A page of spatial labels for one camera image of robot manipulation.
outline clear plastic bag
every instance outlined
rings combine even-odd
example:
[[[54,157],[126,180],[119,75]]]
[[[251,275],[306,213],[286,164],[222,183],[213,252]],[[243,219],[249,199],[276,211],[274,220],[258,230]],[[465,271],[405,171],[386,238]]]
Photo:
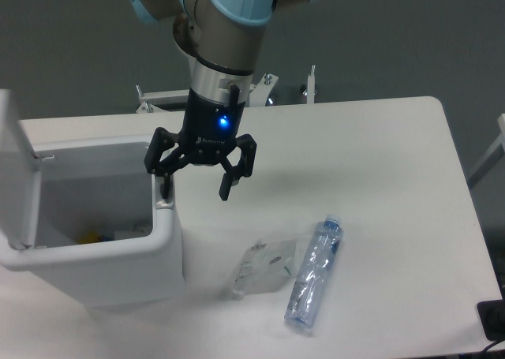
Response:
[[[234,282],[234,298],[267,293],[296,277],[311,235],[270,234],[245,251]]]

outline bottle cap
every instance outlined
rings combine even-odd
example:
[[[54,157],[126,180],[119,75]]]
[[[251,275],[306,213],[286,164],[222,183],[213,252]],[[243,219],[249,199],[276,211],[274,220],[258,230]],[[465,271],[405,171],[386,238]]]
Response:
[[[337,223],[337,225],[339,225],[339,226],[342,223],[342,219],[340,217],[338,217],[337,215],[327,215],[326,220],[333,221],[334,223]]]

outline white bin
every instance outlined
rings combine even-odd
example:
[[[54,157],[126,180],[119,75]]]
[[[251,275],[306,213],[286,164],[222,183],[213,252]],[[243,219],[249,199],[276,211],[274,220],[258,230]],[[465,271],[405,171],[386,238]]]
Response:
[[[0,264],[31,271],[87,306],[182,292],[181,224],[174,193],[164,200],[145,171],[150,139],[32,148],[10,93],[0,90]],[[140,225],[152,229],[104,241]],[[93,234],[103,241],[78,244]]]

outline white table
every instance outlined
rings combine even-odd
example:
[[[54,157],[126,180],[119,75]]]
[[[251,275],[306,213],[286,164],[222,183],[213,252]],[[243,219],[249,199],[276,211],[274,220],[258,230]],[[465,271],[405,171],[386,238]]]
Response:
[[[34,143],[178,131],[182,113],[26,121]],[[86,310],[34,275],[0,269],[0,357],[396,358],[484,348],[476,303],[500,298],[443,109],[432,98],[252,108],[254,174],[176,173],[187,289]],[[275,231],[346,231],[312,336],[283,323],[292,281],[230,300],[245,249]]]

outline metal bracket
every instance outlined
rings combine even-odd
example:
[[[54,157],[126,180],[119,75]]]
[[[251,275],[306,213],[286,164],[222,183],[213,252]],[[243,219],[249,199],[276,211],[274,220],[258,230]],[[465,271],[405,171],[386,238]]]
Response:
[[[505,134],[501,133],[488,147],[485,153],[477,160],[470,170],[470,175],[466,180],[468,188],[471,190],[505,155]]]

